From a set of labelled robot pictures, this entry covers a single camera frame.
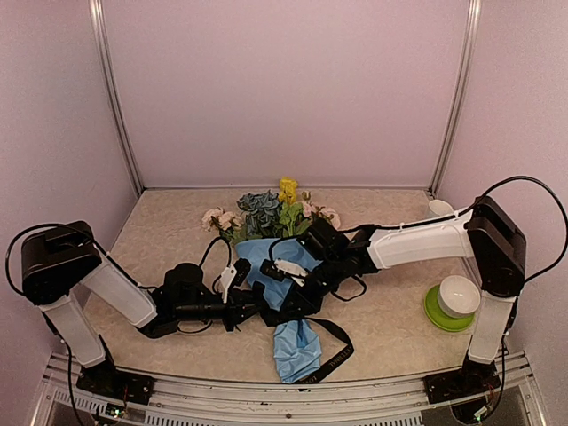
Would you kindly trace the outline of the pink fake rose bunch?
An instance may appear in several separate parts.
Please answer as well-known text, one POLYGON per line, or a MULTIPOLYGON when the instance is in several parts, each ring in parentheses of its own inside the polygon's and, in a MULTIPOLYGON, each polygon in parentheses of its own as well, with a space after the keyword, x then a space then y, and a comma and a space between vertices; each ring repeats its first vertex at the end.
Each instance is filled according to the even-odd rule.
POLYGON ((328 221, 336 230, 341 227, 341 218, 335 209, 326 206, 319 206, 313 203, 312 195, 309 191, 301 192, 301 204, 303 215, 308 219, 323 218, 328 221))

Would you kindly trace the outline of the yellow fake flower stem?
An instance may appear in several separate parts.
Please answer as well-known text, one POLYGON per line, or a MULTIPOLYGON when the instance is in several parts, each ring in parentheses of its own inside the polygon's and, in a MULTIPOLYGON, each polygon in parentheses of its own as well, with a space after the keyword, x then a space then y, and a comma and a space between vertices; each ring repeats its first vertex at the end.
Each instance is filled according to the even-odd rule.
POLYGON ((311 222, 309 206, 297 198, 298 183, 289 177, 280 180, 280 219, 282 236, 291 237, 304 232, 311 222))

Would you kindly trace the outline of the blue fake rose bunch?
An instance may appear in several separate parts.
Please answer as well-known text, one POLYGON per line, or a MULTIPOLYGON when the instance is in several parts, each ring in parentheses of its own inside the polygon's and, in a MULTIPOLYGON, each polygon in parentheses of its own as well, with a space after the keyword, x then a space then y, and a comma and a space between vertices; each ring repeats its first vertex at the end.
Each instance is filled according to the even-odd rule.
POLYGON ((263 193, 246 193, 236 201, 244 213, 248 240, 279 238, 283 233, 280 222, 282 203, 279 195, 268 190, 263 193))

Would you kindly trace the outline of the light blue ceramic mug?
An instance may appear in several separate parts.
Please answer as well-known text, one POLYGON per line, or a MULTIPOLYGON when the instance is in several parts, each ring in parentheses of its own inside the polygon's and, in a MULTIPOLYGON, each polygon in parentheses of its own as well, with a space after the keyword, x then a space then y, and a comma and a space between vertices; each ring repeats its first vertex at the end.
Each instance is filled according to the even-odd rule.
POLYGON ((451 204, 442 200, 431 200, 428 203, 427 218, 451 216, 454 208, 451 204))

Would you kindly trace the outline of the black ribbon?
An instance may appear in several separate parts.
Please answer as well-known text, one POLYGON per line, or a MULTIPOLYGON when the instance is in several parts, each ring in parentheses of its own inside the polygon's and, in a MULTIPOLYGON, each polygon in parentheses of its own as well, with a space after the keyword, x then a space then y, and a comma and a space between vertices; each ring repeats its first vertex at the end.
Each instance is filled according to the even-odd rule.
POLYGON ((282 383, 321 383, 354 353, 350 336, 329 319, 273 309, 261 318, 273 329, 273 359, 282 383))

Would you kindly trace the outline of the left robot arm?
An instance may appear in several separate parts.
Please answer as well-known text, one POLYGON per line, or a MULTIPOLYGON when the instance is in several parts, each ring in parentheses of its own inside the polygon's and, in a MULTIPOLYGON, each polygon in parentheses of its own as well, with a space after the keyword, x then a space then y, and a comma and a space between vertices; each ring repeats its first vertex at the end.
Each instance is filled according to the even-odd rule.
POLYGON ((232 332, 260 309, 253 291, 240 288, 250 271, 245 259, 227 263, 217 279, 218 291, 205 285, 204 271, 193 263, 178 264, 153 287, 137 283, 124 271, 84 221, 35 225, 16 239, 21 243, 23 296, 40 309, 80 364, 77 388, 99 396, 146 405, 154 379, 116 366, 102 335, 86 317, 77 288, 106 302, 149 339, 173 335, 181 323, 192 321, 219 321, 232 332))

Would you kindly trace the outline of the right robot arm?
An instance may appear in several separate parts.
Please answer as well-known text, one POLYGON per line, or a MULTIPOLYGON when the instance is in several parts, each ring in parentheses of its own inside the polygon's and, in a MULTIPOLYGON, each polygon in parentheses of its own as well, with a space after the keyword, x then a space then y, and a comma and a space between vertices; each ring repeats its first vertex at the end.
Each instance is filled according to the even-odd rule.
POLYGON ((320 310, 325 296, 351 277, 439 259, 457 259, 466 268, 479 305, 474 329, 460 367, 425 376, 431 404, 502 390, 505 369, 501 348, 515 318, 525 285, 526 239, 488 195, 444 217, 400 225, 359 225, 339 231, 316 220, 296 241, 319 265, 305 270, 269 255, 262 274, 294 284, 282 310, 307 316, 320 310))

